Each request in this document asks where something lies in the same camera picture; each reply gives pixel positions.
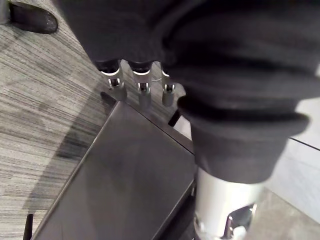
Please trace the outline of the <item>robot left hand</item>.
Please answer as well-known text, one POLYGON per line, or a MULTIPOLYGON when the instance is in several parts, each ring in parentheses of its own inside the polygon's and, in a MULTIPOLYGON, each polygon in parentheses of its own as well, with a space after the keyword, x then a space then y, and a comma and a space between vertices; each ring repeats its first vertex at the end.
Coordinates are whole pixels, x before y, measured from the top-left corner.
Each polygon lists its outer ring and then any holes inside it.
POLYGON ((317 0, 57 0, 100 71, 158 61, 183 86, 197 164, 198 240, 238 239, 320 95, 317 0))

